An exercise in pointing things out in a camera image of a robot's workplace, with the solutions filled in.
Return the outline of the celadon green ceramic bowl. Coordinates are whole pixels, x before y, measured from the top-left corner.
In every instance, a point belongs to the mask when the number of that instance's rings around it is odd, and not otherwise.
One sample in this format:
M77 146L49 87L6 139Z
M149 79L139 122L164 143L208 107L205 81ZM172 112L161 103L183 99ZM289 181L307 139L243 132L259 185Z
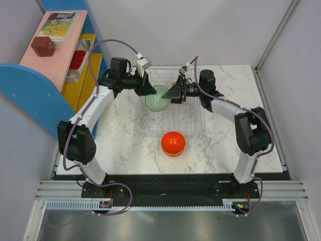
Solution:
M171 103L170 99L162 98L162 95L169 89L164 85L155 85L153 88L156 90L156 94L147 95L145 97L146 106L152 111L162 111Z

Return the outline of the white wire dish rack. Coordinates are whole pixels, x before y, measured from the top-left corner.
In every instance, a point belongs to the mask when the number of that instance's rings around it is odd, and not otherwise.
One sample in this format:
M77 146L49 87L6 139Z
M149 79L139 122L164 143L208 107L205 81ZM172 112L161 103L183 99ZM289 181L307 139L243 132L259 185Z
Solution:
M147 70L149 82L154 86L170 89L179 76L178 67L151 67ZM170 99L161 99L168 106L153 111L141 98L138 131L144 135L161 136L167 132L180 132L185 136L198 134L203 130L204 120L199 98L187 97L182 103Z

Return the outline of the red plastic bowl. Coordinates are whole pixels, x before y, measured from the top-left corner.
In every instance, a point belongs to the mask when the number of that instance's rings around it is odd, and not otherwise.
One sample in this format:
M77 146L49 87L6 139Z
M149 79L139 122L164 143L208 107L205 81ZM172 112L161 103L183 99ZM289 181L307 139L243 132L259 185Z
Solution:
M179 132L168 132L166 133L161 140L161 147L166 152L180 152L185 149L186 139Z

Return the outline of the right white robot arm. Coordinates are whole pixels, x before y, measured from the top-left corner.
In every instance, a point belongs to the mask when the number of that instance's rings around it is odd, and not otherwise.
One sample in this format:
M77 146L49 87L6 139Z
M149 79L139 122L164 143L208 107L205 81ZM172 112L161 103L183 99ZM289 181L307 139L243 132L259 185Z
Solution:
M214 72L208 69L202 70L199 79L191 83L186 78L186 71L180 70L176 82L162 95L162 99L169 99L175 104L185 102L187 97L199 98L204 109L235 125L240 156L233 173L234 182L229 189L234 197L242 197L248 191L247 183L254 179L258 157L274 143L264 109L256 107L248 110L227 100L216 89Z

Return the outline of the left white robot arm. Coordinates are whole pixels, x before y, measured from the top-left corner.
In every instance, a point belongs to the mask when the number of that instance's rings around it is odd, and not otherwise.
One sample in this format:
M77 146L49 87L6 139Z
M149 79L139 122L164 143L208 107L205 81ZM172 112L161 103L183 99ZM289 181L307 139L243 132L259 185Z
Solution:
M94 126L103 111L124 89L134 90L138 96L155 94L146 69L151 61L141 57L137 60L134 73L125 58L113 57L110 67L97 80L97 86L82 108L67 122L57 126L59 152L63 157L63 168L69 171L78 167L86 180L93 184L98 197L106 197L110 185L104 182L107 174L96 160L96 143L92 135Z

